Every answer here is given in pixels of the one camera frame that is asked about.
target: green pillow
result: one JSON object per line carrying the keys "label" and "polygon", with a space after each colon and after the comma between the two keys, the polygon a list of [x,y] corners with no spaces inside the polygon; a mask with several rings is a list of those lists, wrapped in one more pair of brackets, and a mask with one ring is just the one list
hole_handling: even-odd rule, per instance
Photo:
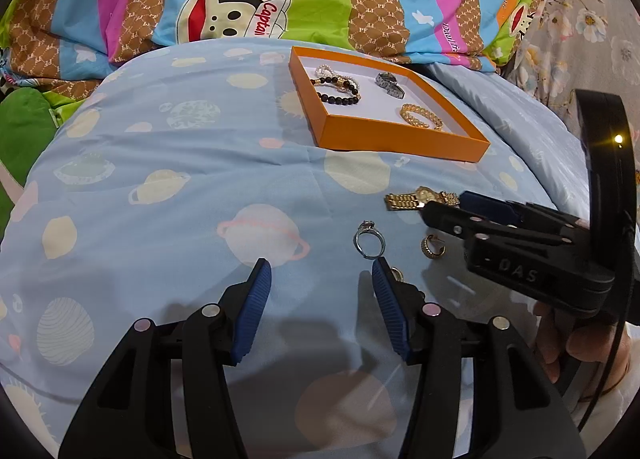
{"label": "green pillow", "polygon": [[0,102],[0,183],[10,188],[0,186],[0,240],[19,196],[17,185],[24,188],[31,167],[56,129],[49,102],[36,89],[16,89]]}

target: human hand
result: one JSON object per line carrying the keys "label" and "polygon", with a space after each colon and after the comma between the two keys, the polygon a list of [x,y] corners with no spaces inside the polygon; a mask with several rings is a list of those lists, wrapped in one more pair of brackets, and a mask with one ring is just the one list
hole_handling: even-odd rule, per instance
{"label": "human hand", "polygon": [[[533,314],[542,317],[538,327],[534,353],[538,357],[546,375],[552,383],[555,383],[560,377],[558,358],[562,351],[562,337],[556,327],[554,311],[548,305],[537,302],[533,307]],[[566,351],[581,362],[604,363],[609,357],[615,330],[614,326],[601,323],[591,323],[580,327],[572,332],[566,341]],[[625,328],[604,392],[622,381],[628,371],[630,354],[631,338]],[[597,382],[598,377],[594,378],[594,381],[583,392],[583,395],[593,395]]]}

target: bed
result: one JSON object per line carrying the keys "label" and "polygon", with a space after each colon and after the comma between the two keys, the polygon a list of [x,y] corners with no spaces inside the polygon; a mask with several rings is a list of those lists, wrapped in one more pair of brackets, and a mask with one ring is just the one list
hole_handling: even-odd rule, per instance
{"label": "bed", "polygon": [[[293,44],[209,39],[135,57],[31,170],[0,251],[0,382],[54,457],[133,321],[183,319],[258,257],[274,268],[273,292],[254,350],[226,372],[250,457],[394,457],[417,375],[388,343],[351,242],[365,219],[427,298],[465,319],[506,315],[532,340],[527,298],[462,269],[452,240],[446,258],[425,259],[419,215],[386,211],[383,196],[469,189],[588,219],[578,140],[498,74],[434,64],[420,71],[491,142],[479,163],[317,148],[287,68]],[[457,454],[468,447],[469,373],[467,363]]]}

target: white sleeve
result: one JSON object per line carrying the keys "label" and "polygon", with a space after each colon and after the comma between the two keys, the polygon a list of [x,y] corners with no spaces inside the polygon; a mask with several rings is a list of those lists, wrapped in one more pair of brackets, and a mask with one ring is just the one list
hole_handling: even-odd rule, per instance
{"label": "white sleeve", "polygon": [[[636,396],[638,387],[640,387],[640,339],[635,339],[631,343],[629,372],[613,391],[598,401],[582,429],[580,436],[587,455],[591,455],[615,428]],[[580,423],[587,406],[588,402],[579,403],[572,413],[576,425]]]}

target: black cable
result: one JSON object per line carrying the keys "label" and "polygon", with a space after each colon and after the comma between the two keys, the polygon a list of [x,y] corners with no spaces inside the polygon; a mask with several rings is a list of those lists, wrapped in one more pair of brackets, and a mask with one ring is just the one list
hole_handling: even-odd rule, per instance
{"label": "black cable", "polygon": [[[625,230],[625,233],[623,235],[623,240],[624,243],[627,243],[630,248],[627,249],[626,251],[623,250],[623,256],[622,259],[632,259],[632,254],[633,251],[635,251],[635,247],[634,247],[634,237],[635,237],[636,233],[635,230],[632,228],[628,228]],[[626,267],[630,267],[630,265],[632,264],[632,262],[625,262],[624,264],[626,264]],[[607,379],[609,379],[609,375],[611,373],[611,369],[613,368],[613,362],[616,359],[616,355],[618,353],[618,349],[620,348],[620,342],[622,340],[622,333],[625,330],[626,327],[626,319],[629,316],[629,309],[631,309],[631,300],[633,298],[634,295],[634,282],[635,282],[635,277],[633,275],[633,272],[630,273],[629,277],[629,285],[628,285],[628,293],[626,296],[626,303],[624,306],[624,309],[622,310],[622,313],[620,314],[619,318],[618,318],[618,325],[616,326],[616,332],[613,336],[613,342],[611,344],[611,349],[609,351],[609,356],[607,357],[607,361],[604,365],[604,369],[602,371],[602,377],[600,378],[600,381],[598,382],[598,386],[596,387],[596,391],[593,394],[593,397],[591,398],[591,401],[589,402],[589,406],[587,407],[587,410],[584,412],[584,415],[582,417],[582,419],[580,420],[580,424],[578,425],[578,431],[582,431],[582,429],[584,428],[584,425],[587,424],[587,421],[589,420],[589,417],[591,416],[591,413],[593,412],[593,410],[596,408],[596,404],[598,402],[598,400],[600,399],[600,396],[602,395],[602,392],[604,391],[604,387],[607,383]]]}

